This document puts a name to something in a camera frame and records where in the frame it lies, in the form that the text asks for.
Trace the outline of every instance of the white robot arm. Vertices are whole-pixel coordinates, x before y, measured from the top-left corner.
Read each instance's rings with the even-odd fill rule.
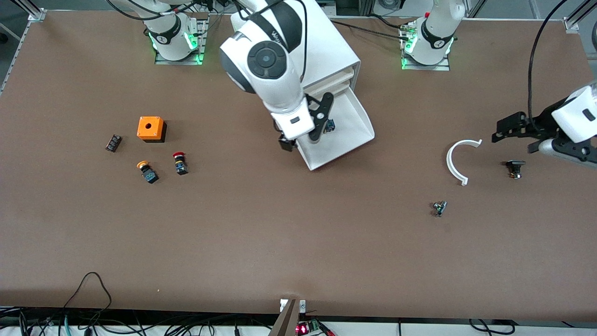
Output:
[[[295,61],[304,60],[304,13],[288,2],[265,11],[264,0],[243,2],[252,15],[221,45],[220,60],[238,87],[262,99],[284,138],[294,140],[314,130],[315,123],[301,86],[304,64]]]
[[[536,138],[528,152],[542,152],[597,169],[597,83],[591,82],[548,106],[532,119],[517,112],[497,122],[491,141],[504,138]]]
[[[450,52],[454,32],[464,18],[463,0],[433,0],[429,15],[408,24],[404,51],[423,65],[435,65]]]
[[[147,19],[147,26],[153,47],[167,60],[181,60],[196,49],[196,37],[192,25],[196,22],[184,13],[174,13],[170,5],[181,5],[181,0],[110,0],[134,10],[140,18]]]

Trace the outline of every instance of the orange push button box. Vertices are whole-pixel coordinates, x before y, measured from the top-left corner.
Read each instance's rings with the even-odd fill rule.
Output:
[[[145,142],[165,142],[166,122],[160,117],[140,117],[137,136]]]

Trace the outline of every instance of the semicircular plastic piece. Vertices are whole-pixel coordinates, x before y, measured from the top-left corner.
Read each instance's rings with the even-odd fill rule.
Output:
[[[450,148],[450,150],[448,150],[448,155],[446,156],[446,163],[448,164],[448,169],[450,170],[450,173],[452,173],[452,175],[454,175],[457,179],[462,181],[462,186],[465,186],[469,182],[469,178],[466,177],[465,175],[462,175],[456,169],[456,167],[454,167],[454,163],[452,162],[452,152],[454,151],[454,148],[456,148],[459,145],[469,145],[469,146],[473,146],[473,147],[477,148],[481,144],[482,141],[483,141],[482,139],[479,139],[479,141],[460,140],[457,143],[455,143]]]

